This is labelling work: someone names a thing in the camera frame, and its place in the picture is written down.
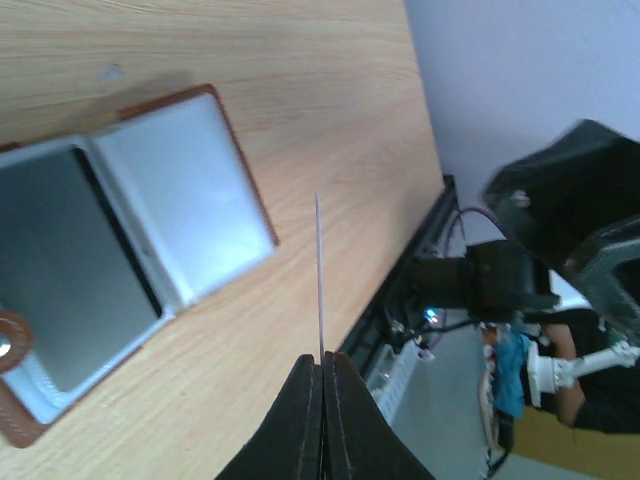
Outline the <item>red credit card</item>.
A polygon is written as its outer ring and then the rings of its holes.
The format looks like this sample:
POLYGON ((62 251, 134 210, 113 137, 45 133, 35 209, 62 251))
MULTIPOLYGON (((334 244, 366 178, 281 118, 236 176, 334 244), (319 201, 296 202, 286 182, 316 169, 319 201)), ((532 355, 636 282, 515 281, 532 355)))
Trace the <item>red credit card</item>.
POLYGON ((315 201, 315 232, 316 232, 316 273, 317 273, 317 306, 318 306, 318 338, 319 361, 324 362, 324 291, 323 291, 323 255, 322 255, 322 222, 319 195, 314 195, 315 201))

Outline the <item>brown leather card holder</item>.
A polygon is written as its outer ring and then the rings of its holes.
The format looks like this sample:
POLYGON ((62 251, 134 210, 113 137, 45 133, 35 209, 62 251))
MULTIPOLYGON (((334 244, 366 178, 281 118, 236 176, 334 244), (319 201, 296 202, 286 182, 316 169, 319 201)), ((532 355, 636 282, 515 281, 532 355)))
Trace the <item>brown leather card holder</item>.
POLYGON ((33 445, 167 323, 278 238, 217 89, 1 149, 1 432, 33 445), (71 155, 83 149, 159 298, 157 318, 71 155))

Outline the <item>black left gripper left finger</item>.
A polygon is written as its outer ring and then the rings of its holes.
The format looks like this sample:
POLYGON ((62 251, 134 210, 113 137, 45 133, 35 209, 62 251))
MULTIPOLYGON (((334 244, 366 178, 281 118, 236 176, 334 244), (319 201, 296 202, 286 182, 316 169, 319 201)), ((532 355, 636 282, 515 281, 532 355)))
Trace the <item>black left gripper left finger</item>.
POLYGON ((320 479, 323 446, 323 371, 310 354, 294 363, 253 436, 219 479, 320 479))

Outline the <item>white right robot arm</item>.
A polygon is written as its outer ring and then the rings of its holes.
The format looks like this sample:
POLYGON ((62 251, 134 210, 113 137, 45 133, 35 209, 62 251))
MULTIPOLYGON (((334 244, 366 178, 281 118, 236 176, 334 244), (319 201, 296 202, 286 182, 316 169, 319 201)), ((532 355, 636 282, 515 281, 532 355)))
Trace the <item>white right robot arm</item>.
POLYGON ((499 169, 483 201, 501 239, 461 257, 418 258, 400 315, 429 331, 431 308, 462 309, 474 323, 550 319, 550 278, 577 290, 605 322, 639 339, 639 144, 583 120, 554 143, 499 169))

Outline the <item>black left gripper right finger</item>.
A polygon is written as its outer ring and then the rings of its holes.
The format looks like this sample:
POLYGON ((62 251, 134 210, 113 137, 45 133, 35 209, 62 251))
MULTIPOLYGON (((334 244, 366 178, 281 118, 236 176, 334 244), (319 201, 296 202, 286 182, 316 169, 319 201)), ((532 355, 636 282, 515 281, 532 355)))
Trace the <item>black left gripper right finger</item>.
POLYGON ((323 359, 327 479, 432 479, 434 475, 393 432, 351 358, 323 359))

